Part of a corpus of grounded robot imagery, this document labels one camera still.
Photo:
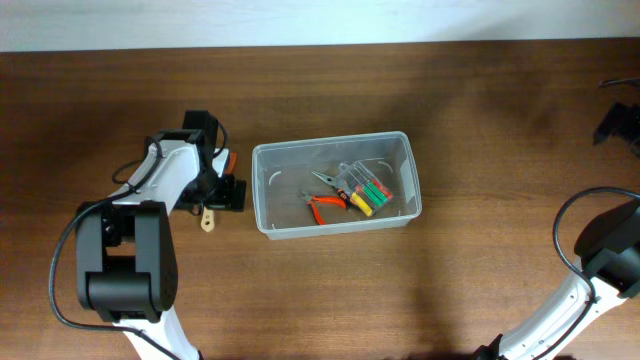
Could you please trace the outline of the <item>small red-handled pliers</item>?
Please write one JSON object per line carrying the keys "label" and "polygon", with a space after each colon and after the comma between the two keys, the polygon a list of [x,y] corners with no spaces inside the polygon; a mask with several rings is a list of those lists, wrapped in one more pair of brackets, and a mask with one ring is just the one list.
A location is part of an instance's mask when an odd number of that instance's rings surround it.
{"label": "small red-handled pliers", "polygon": [[326,222],[322,217],[318,205],[329,205],[339,207],[343,210],[347,209],[346,202],[337,196],[325,196],[325,195],[313,195],[308,192],[301,192],[299,197],[306,203],[306,205],[311,210],[311,213],[314,217],[314,220],[317,225],[325,225]]}

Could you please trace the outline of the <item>screwdriver set clear case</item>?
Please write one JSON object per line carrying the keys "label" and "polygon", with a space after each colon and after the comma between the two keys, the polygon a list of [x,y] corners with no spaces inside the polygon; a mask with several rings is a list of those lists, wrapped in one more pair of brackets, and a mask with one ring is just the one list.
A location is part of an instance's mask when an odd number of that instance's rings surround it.
{"label": "screwdriver set clear case", "polygon": [[365,216],[373,216],[394,198],[391,190],[362,161],[341,163],[338,169],[337,177],[345,183],[343,191]]}

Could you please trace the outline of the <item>orange scraper wooden handle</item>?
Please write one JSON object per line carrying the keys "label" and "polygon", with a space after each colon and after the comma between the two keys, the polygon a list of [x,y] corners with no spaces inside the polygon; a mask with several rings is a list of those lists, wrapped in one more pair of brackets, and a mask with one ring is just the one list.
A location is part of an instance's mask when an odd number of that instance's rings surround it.
{"label": "orange scraper wooden handle", "polygon": [[[234,172],[237,161],[237,154],[230,151],[230,159],[228,166],[223,175],[231,175]],[[212,209],[204,206],[202,208],[201,228],[205,232],[211,232],[215,228],[215,214]]]}

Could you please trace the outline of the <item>orange black long-nose pliers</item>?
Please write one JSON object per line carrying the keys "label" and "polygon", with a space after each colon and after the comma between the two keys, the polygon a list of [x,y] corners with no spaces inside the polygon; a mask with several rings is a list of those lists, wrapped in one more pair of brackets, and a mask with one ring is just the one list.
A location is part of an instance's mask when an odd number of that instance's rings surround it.
{"label": "orange black long-nose pliers", "polygon": [[351,191],[348,189],[348,185],[344,180],[317,171],[312,171],[312,174],[325,184],[331,186],[336,191],[338,197],[345,202],[347,207],[355,205],[351,200]]}

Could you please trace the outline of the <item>clear plastic container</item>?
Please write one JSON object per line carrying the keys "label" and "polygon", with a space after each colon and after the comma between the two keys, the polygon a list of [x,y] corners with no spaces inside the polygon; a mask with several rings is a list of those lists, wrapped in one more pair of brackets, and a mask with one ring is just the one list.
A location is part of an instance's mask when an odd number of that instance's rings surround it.
{"label": "clear plastic container", "polygon": [[401,227],[422,211],[399,131],[259,145],[252,194],[257,227],[271,240]]}

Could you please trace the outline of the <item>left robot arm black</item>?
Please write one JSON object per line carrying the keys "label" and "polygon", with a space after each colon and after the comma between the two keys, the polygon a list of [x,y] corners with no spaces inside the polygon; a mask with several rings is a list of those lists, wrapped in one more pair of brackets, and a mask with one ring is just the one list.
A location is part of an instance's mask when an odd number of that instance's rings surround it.
{"label": "left robot arm black", "polygon": [[76,231],[78,299],[103,328],[125,333],[143,359],[199,359],[174,308],[178,267],[169,215],[241,212],[246,182],[227,169],[228,135],[206,110],[146,139],[139,168],[99,205],[85,205]]}

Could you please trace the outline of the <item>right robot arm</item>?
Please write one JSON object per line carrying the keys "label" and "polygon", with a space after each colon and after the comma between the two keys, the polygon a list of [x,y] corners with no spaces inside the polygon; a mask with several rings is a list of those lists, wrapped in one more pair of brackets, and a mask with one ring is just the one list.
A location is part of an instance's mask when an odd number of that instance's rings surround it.
{"label": "right robot arm", "polygon": [[[629,200],[590,221],[576,240],[576,259],[569,260],[559,241],[562,218],[579,199],[605,193]],[[637,192],[594,187],[573,195],[556,214],[552,240],[569,274],[531,317],[479,347],[474,359],[552,359],[599,316],[639,295]]]}

